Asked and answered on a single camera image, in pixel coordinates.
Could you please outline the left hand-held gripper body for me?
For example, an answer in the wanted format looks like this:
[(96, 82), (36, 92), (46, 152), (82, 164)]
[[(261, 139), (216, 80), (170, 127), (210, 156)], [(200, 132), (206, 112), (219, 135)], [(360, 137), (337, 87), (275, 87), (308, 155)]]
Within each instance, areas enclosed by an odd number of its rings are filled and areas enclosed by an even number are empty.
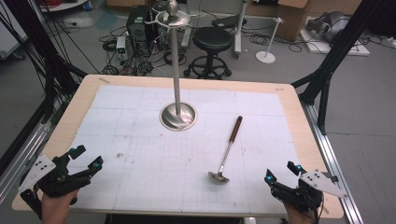
[(40, 154), (20, 183), (18, 191), (25, 192), (31, 187), (37, 186), (45, 194), (54, 198), (64, 196), (90, 184), (92, 164), (89, 164), (85, 170), (70, 175), (67, 164), (71, 159), (72, 156), (68, 154), (55, 157), (52, 160), (45, 154)]

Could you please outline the metal ladle with brown handle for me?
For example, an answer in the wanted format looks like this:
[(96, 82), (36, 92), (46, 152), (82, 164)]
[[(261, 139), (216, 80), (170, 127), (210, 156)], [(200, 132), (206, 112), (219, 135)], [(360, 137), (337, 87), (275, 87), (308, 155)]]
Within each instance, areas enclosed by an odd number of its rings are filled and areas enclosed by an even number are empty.
[(223, 175), (223, 170), (224, 170), (224, 167), (225, 167), (225, 163), (226, 163), (226, 161), (227, 161), (227, 159), (228, 159), (228, 155), (229, 155), (229, 153), (230, 153), (231, 147), (232, 147), (233, 142), (234, 142), (234, 140), (235, 140), (235, 137), (237, 136), (237, 133), (238, 133), (238, 131), (239, 131), (240, 125), (241, 125), (241, 123), (242, 123), (242, 120), (243, 120), (243, 117), (242, 117), (242, 116), (239, 116), (239, 117), (236, 119), (235, 125), (233, 126), (233, 131), (232, 131), (231, 136), (230, 136), (230, 138), (229, 138), (228, 146), (227, 146), (226, 151), (225, 151), (225, 153), (224, 153), (224, 157), (223, 157), (223, 159), (222, 159), (222, 162), (221, 162), (221, 165), (220, 165), (220, 167), (219, 167), (219, 170), (218, 170), (216, 173), (214, 173), (214, 172), (209, 172), (209, 173), (208, 173), (208, 176), (209, 176), (213, 181), (215, 181), (216, 183), (226, 184), (226, 183), (228, 183), (228, 182), (230, 181), (229, 178), (227, 178), (227, 177), (225, 177), (225, 176)]

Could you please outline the tall metal utensil stand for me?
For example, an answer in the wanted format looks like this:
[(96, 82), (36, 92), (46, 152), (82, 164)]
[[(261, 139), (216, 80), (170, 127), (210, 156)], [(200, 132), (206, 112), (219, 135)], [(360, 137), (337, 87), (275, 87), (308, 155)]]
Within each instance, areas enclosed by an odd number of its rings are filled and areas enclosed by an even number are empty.
[(154, 21), (147, 21), (147, 24), (157, 23), (166, 27), (170, 34), (175, 101), (161, 110), (160, 122), (165, 128), (176, 132), (188, 130), (197, 121), (195, 108), (180, 99), (177, 29), (187, 26), (190, 18), (189, 14), (179, 10), (176, 0), (167, 0), (165, 11), (159, 12)]

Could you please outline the person's right hand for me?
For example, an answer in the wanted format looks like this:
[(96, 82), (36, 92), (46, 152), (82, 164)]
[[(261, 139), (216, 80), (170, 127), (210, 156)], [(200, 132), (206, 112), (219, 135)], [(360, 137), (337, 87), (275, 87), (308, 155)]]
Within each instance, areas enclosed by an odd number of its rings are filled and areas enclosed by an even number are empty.
[(300, 213), (289, 205), (284, 205), (289, 224), (315, 224), (315, 221), (306, 213)]

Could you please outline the person's left hand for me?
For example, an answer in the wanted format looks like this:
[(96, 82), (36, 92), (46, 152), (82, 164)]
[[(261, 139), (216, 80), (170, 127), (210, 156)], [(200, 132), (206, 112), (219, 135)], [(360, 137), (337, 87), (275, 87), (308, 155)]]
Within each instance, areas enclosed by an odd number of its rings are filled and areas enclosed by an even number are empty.
[(66, 224), (70, 211), (70, 203), (78, 195), (78, 189), (64, 196), (51, 198), (42, 196), (42, 224)]

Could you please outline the white grid mat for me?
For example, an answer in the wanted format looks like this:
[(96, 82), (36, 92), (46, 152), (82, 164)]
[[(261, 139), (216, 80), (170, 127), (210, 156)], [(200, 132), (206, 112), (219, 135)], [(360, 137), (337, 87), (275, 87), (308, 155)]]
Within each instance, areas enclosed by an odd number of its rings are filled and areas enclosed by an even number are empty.
[[(169, 88), (104, 85), (95, 94), (75, 133), (49, 143), (49, 157), (83, 145), (86, 151), (68, 165), (72, 173), (96, 157), (102, 170), (80, 190), (81, 211), (135, 212), (207, 216), (281, 216), (283, 205), (264, 181), (266, 170), (294, 188), (288, 169), (297, 161), (291, 135), (295, 92), (286, 87), (270, 92), (182, 90), (194, 106), (197, 121), (176, 132), (160, 122), (160, 112), (173, 98)], [(243, 120), (223, 175), (219, 170), (236, 119)]]

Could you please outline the small white floor stand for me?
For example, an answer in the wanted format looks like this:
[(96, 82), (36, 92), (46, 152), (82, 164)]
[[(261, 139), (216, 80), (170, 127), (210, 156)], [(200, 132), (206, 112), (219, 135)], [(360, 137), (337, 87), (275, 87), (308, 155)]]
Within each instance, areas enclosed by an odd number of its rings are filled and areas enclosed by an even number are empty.
[(284, 20), (282, 18), (273, 18), (273, 21), (275, 22), (276, 26), (274, 28), (274, 31), (272, 33), (271, 39), (270, 39), (270, 43), (268, 45), (268, 48), (266, 51), (259, 51), (256, 53), (255, 57), (256, 59), (261, 62), (261, 63), (273, 63), (276, 60), (276, 57), (270, 52), (270, 48), (272, 47), (275, 35), (276, 35), (276, 31), (278, 29), (278, 26), (280, 23), (283, 23)]

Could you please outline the small white power box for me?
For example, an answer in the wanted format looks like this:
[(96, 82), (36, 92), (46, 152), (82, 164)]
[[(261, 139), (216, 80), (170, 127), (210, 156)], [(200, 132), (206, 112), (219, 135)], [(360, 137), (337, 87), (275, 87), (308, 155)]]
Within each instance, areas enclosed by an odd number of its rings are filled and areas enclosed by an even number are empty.
[(125, 36), (119, 36), (117, 38), (116, 49), (117, 49), (117, 52), (120, 54), (123, 54), (126, 52), (126, 37)]

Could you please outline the black computer tower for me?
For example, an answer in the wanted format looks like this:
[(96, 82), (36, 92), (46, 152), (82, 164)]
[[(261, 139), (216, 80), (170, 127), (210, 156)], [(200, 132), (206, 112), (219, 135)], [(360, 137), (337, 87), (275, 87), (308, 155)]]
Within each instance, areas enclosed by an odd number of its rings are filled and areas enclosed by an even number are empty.
[(147, 23), (149, 21), (151, 21), (149, 6), (135, 5), (131, 7), (126, 27), (133, 42), (148, 43), (154, 38), (152, 26)]

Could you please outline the grey bag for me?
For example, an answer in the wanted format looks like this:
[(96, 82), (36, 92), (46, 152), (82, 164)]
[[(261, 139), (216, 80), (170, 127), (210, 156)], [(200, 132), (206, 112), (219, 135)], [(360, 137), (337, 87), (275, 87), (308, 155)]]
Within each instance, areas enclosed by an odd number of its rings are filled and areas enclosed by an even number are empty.
[(346, 28), (349, 20), (340, 11), (324, 12), (318, 18), (309, 20), (305, 28), (307, 31), (315, 31), (326, 42), (331, 43)]

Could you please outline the cardboard box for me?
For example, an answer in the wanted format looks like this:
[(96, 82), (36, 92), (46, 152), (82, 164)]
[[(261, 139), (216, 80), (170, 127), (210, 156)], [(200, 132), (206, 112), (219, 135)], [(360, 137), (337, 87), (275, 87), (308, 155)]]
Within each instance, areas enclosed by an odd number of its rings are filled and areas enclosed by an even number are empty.
[(278, 0), (276, 17), (283, 21), (278, 25), (276, 36), (288, 41), (296, 40), (309, 8), (310, 0)]

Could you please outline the white desk leg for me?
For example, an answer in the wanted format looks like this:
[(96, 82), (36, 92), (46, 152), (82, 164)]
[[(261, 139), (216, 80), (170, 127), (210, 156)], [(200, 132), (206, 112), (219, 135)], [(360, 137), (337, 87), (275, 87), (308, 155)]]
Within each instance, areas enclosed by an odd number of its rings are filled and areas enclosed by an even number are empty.
[(242, 0), (242, 4), (241, 4), (239, 15), (238, 15), (237, 26), (234, 30), (233, 53), (234, 53), (234, 57), (236, 59), (239, 58), (239, 56), (242, 52), (242, 40), (241, 40), (242, 28), (243, 28), (243, 21), (244, 21), (244, 16), (246, 13), (247, 6), (248, 6), (248, 0)]

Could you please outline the black round stool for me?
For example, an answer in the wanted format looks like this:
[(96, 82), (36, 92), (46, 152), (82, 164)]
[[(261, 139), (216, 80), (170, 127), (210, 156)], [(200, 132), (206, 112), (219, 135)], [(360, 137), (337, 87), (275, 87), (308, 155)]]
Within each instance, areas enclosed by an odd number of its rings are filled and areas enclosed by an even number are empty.
[(231, 34), (218, 27), (201, 27), (192, 37), (194, 45), (205, 52), (205, 56), (195, 58), (183, 71), (183, 76), (188, 77), (194, 73), (198, 78), (215, 78), (222, 80), (223, 76), (229, 77), (229, 69), (219, 54), (226, 51), (233, 44)]

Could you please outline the black flat device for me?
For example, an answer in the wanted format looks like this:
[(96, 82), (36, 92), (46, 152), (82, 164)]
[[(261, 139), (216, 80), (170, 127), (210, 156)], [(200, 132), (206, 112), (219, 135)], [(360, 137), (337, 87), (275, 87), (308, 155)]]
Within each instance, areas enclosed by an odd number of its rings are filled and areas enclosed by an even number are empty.
[(227, 28), (234, 28), (237, 27), (239, 24), (239, 16), (238, 15), (233, 15), (221, 19), (216, 19), (212, 21), (212, 25), (214, 27), (219, 27), (223, 29)]

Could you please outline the black metal frame strut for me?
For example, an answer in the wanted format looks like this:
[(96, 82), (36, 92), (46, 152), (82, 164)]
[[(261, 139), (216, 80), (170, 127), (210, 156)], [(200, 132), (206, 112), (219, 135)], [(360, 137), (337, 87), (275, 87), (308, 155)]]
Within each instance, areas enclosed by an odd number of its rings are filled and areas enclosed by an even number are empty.
[[(342, 44), (351, 46), (356, 43), (370, 25), (380, 22), (393, 7), (396, 7), (396, 0), (362, 0), (333, 45), (340, 47)], [(326, 134), (326, 113), (332, 76), (346, 56), (343, 52), (330, 52), (313, 73), (291, 83), (293, 88), (307, 85), (299, 94), (300, 101), (305, 105), (313, 105), (320, 95), (317, 125), (323, 134)]]

